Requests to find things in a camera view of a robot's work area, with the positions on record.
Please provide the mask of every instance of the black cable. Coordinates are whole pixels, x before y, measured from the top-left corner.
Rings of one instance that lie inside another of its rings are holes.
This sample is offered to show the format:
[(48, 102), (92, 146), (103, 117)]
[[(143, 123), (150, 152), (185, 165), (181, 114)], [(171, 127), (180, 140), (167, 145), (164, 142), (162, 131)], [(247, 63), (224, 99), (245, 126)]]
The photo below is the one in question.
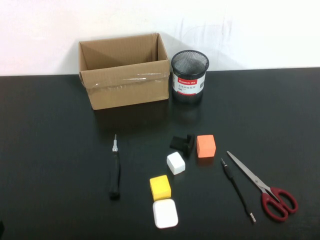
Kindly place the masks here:
[(244, 199), (244, 197), (242, 196), (235, 180), (234, 180), (234, 176), (233, 174), (231, 173), (228, 165), (225, 163), (225, 161), (221, 158), (221, 163), (222, 163), (222, 166), (223, 166), (223, 170), (224, 170), (224, 173), (225, 175), (227, 176), (227, 178), (231, 181), (233, 187), (235, 188), (236, 190), (236, 193), (238, 194), (241, 202), (242, 202), (242, 205), (244, 206), (244, 210), (246, 212), (246, 214), (251, 218), (252, 222), (255, 224), (256, 223), (256, 219), (253, 215), (253, 213), (250, 211), (250, 209), (248, 208), (247, 204), (246, 204), (246, 201)]

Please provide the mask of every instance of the black screwdriver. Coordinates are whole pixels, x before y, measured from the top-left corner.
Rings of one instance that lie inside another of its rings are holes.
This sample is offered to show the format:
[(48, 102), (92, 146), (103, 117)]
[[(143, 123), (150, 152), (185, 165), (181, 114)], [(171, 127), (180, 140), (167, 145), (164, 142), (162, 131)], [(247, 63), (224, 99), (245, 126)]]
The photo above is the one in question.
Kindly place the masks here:
[(120, 181), (120, 158), (117, 146), (117, 134), (114, 135), (113, 147), (113, 167), (110, 170), (110, 189), (109, 196), (111, 199), (118, 199), (120, 197), (119, 181)]
[(245, 202), (245, 199), (244, 199), (244, 197), (242, 196), (242, 194), (241, 194), (241, 192), (240, 192), (240, 190), (239, 190), (239, 188), (238, 188), (238, 186), (237, 186), (237, 184), (236, 184), (236, 182), (235, 182), (235, 180), (234, 180), (234, 176), (233, 176), (233, 174), (231, 173), (228, 165), (225, 163), (225, 161), (224, 161), (222, 158), (221, 158), (221, 163), (222, 163), (222, 166), (223, 166), (223, 170), (224, 170), (225, 175), (226, 175), (226, 176), (228, 177), (228, 179), (231, 181), (234, 189), (236, 190), (236, 193), (238, 194), (239, 198), (241, 199), (241, 202), (242, 202), (242, 204), (243, 204), (243, 206), (244, 206), (244, 210), (245, 210), (246, 214), (251, 218), (252, 223), (255, 224), (255, 223), (256, 223), (256, 219), (255, 219), (253, 213), (249, 210), (249, 208), (248, 208), (248, 206), (247, 206), (247, 204), (246, 204), (246, 202)]

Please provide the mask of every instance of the white block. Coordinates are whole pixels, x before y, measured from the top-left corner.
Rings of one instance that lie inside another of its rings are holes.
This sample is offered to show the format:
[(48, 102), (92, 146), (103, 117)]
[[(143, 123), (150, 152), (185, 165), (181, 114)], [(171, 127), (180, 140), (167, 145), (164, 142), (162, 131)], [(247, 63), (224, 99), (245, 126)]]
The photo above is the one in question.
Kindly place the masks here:
[(186, 170), (185, 161), (177, 151), (166, 157), (166, 164), (168, 164), (173, 175), (177, 175)]
[(171, 228), (178, 224), (178, 214), (175, 201), (171, 198), (153, 203), (154, 223), (157, 228)]

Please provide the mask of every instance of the yellow cube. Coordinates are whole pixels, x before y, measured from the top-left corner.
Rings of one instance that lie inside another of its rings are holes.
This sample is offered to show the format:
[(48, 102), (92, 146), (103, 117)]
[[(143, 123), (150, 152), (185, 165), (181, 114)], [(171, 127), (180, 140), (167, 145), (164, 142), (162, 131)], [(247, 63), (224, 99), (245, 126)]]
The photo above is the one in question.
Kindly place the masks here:
[(154, 201), (171, 197), (171, 187), (167, 175), (150, 178), (150, 187)]

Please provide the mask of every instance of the orange foam block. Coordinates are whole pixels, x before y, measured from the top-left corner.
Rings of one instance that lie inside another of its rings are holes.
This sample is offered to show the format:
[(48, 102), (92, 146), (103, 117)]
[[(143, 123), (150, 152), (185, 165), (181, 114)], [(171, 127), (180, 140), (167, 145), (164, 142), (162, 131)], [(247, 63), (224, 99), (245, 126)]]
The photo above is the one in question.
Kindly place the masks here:
[(216, 143), (213, 135), (200, 135), (196, 137), (196, 151), (198, 158), (214, 157)]

